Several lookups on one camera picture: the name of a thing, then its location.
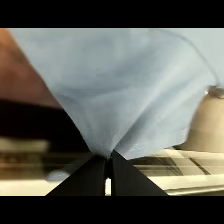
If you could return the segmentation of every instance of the light blue cloth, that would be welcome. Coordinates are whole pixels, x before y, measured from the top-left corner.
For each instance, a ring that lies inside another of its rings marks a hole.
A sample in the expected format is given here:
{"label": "light blue cloth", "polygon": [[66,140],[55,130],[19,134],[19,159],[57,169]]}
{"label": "light blue cloth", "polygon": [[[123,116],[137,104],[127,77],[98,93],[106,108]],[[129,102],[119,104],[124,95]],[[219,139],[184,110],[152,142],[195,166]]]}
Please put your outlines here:
{"label": "light blue cloth", "polygon": [[170,30],[11,32],[90,150],[132,159],[183,143],[207,88],[224,83],[223,63],[213,68],[200,38]]}

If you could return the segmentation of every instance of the cloth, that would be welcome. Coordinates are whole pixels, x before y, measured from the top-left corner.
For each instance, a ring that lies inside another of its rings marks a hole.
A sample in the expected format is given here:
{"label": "cloth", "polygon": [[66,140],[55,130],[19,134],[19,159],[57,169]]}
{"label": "cloth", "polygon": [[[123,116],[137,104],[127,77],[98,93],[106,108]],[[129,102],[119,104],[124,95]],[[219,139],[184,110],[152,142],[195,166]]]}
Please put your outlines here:
{"label": "cloth", "polygon": [[117,150],[133,159],[183,143],[205,91],[224,83],[223,38],[215,34],[218,67],[212,35],[193,30],[10,30],[90,150],[105,157]]}

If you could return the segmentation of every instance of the beige object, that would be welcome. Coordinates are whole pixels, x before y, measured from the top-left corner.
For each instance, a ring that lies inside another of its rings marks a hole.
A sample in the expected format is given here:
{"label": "beige object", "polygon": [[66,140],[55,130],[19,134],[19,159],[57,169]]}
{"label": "beige object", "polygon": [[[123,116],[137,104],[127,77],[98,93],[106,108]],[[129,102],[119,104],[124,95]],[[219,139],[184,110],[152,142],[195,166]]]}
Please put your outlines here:
{"label": "beige object", "polygon": [[224,99],[209,93],[193,118],[187,141],[181,149],[224,152]]}

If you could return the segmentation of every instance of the blue fabric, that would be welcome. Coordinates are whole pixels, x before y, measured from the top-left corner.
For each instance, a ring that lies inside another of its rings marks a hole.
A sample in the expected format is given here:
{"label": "blue fabric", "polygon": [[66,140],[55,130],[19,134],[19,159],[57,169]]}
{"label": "blue fabric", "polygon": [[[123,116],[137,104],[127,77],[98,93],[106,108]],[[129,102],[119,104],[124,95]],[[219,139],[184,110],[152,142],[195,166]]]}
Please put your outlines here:
{"label": "blue fabric", "polygon": [[205,91],[221,84],[200,50],[172,29],[11,32],[90,150],[105,157],[183,143]]}

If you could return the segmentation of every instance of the blurry background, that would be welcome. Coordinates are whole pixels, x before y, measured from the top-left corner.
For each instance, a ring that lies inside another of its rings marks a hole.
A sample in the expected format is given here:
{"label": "blurry background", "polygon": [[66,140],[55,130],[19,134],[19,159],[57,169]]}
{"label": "blurry background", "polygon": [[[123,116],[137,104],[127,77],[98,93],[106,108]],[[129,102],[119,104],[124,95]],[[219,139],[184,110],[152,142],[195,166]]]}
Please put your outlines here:
{"label": "blurry background", "polygon": [[[131,162],[170,195],[223,195],[223,124],[224,100],[208,93],[186,143]],[[46,195],[63,180],[49,174],[87,153],[74,123],[0,28],[0,195]]]}

